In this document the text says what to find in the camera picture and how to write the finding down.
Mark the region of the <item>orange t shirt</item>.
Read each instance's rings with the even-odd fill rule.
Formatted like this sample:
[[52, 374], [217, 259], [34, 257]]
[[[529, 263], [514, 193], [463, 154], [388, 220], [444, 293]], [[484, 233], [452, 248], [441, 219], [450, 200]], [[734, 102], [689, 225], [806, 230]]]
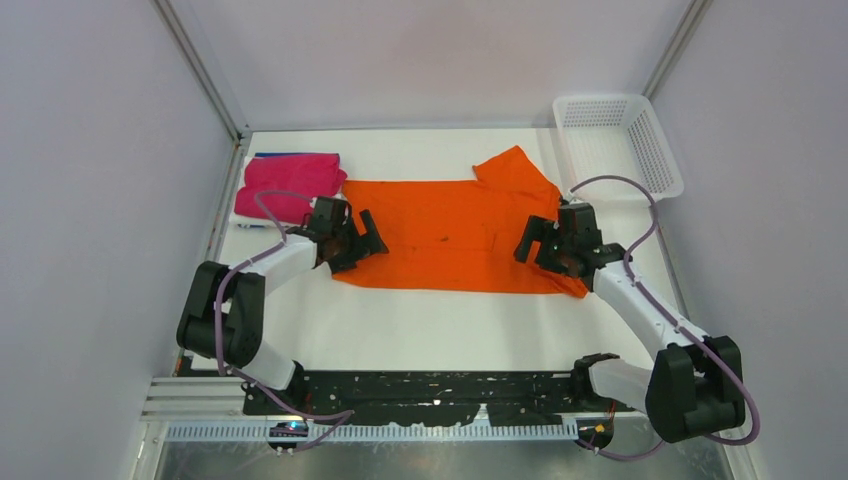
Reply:
[[513, 257], [531, 216], [551, 219], [560, 190], [514, 146], [449, 181], [348, 180], [343, 193], [371, 213], [385, 254], [336, 281], [366, 288], [587, 295], [578, 280]]

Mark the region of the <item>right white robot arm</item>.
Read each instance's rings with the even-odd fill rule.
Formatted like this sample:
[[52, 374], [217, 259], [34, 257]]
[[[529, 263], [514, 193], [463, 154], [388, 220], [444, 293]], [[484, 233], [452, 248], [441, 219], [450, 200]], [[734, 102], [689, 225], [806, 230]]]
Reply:
[[604, 242], [591, 205], [563, 203], [554, 220], [530, 216], [514, 258], [584, 286], [625, 321], [653, 360], [649, 369], [611, 353], [575, 361], [570, 392], [577, 406], [591, 411], [608, 399], [622, 403], [646, 414], [666, 443], [746, 422], [753, 410], [737, 344], [707, 334], [654, 294], [632, 254]]

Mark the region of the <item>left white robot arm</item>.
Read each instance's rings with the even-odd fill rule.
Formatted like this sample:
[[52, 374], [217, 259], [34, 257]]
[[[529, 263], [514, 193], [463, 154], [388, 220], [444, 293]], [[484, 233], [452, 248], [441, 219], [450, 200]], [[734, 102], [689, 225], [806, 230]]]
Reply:
[[389, 249], [369, 210], [352, 212], [341, 198], [319, 196], [302, 222], [276, 225], [280, 239], [234, 265], [205, 261], [195, 271], [176, 331], [177, 344], [269, 388], [280, 412], [298, 412], [307, 398], [303, 367], [264, 338], [265, 301], [275, 290], [322, 265], [331, 273]]

